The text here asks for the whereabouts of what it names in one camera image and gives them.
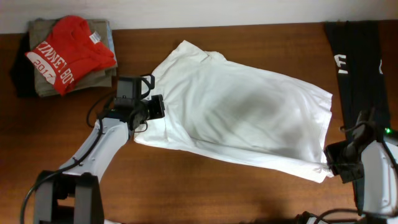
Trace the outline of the white t-shirt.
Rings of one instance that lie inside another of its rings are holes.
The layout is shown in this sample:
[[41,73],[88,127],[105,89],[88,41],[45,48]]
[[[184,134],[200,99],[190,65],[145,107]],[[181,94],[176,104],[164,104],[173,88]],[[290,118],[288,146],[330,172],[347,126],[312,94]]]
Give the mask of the white t-shirt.
[[331,93],[181,42],[153,71],[165,116],[139,144],[277,170],[317,183],[332,175],[323,152]]

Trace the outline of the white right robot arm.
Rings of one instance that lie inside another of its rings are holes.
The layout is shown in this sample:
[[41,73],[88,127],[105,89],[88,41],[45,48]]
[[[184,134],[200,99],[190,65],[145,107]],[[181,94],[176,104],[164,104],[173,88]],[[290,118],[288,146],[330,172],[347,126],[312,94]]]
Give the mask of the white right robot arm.
[[325,149],[327,165],[344,184],[363,181],[355,208],[334,208],[315,215],[303,212],[294,223],[392,223],[397,221],[397,132],[377,124],[374,108],[362,110],[356,124],[340,128],[351,141]]

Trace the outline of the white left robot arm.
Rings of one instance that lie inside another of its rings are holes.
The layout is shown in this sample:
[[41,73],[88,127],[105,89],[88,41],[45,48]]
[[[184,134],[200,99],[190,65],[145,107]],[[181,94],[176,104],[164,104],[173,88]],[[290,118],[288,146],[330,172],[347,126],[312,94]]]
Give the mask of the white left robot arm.
[[100,182],[116,153],[140,125],[165,116],[162,95],[115,98],[104,106],[91,134],[79,150],[56,171],[42,171],[29,190],[34,195],[34,223],[105,224]]

